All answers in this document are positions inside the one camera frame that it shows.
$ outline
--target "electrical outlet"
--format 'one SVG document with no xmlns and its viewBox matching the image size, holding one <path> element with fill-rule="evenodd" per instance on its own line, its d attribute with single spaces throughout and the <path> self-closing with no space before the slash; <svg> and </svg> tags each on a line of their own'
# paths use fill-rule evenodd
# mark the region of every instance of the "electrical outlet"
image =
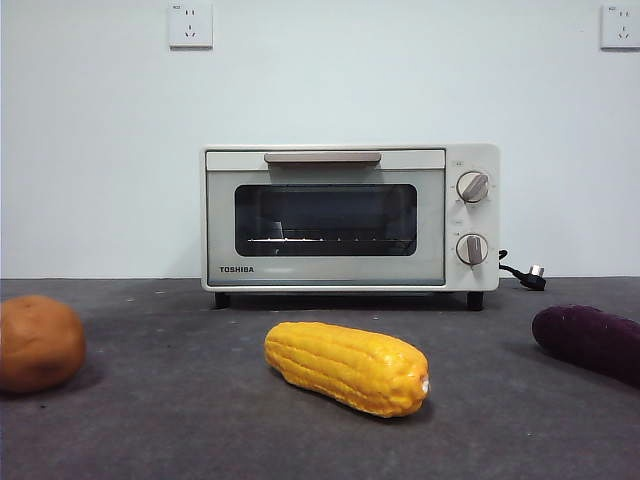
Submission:
<svg viewBox="0 0 640 480">
<path fill-rule="evenodd" d="M 602 7 L 601 48 L 640 48 L 640 5 Z"/>
<path fill-rule="evenodd" d="M 211 4 L 186 2 L 169 5 L 169 47 L 213 48 Z"/>
</svg>

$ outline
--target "temperature knob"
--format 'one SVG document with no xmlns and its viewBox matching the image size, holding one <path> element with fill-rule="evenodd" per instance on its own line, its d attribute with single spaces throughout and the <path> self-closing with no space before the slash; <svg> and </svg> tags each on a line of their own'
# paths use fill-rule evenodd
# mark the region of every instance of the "temperature knob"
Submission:
<svg viewBox="0 0 640 480">
<path fill-rule="evenodd" d="M 476 203 L 489 192 L 489 176 L 481 172 L 467 172 L 458 179 L 458 195 L 466 203 Z"/>
<path fill-rule="evenodd" d="M 478 265 L 487 258 L 487 241 L 480 235 L 470 234 L 458 240 L 458 257 L 467 265 Z"/>
</svg>

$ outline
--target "eggplant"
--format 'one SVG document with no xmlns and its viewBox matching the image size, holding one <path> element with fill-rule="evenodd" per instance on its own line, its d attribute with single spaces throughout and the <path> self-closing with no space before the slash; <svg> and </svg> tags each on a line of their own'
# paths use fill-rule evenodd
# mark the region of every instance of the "eggplant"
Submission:
<svg viewBox="0 0 640 480">
<path fill-rule="evenodd" d="M 586 305 L 556 305 L 531 325 L 552 356 L 640 388 L 640 324 Z"/>
</svg>

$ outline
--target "gray tabletop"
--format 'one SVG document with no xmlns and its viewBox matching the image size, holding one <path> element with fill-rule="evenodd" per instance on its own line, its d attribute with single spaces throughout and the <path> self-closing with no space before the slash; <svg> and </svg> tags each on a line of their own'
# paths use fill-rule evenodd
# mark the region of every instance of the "gray tabletop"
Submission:
<svg viewBox="0 0 640 480">
<path fill-rule="evenodd" d="M 2 398 L 2 478 L 633 479 L 640 390 L 539 349 L 554 304 L 640 319 L 640 278 L 502 281 L 485 310 L 463 294 L 245 296 L 209 309 L 197 280 L 13 280 L 72 305 L 86 365 L 66 385 Z M 383 420 L 286 384 L 264 362 L 278 322 L 398 336 L 429 358 L 432 395 Z"/>
</svg>

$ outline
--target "toshiba logo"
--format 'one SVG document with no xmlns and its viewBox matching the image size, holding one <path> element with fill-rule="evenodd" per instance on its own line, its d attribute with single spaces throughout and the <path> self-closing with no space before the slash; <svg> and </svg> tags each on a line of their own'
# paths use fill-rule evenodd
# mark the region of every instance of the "toshiba logo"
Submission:
<svg viewBox="0 0 640 480">
<path fill-rule="evenodd" d="M 249 273 L 253 272 L 253 267 L 220 267 L 222 273 Z"/>
</svg>

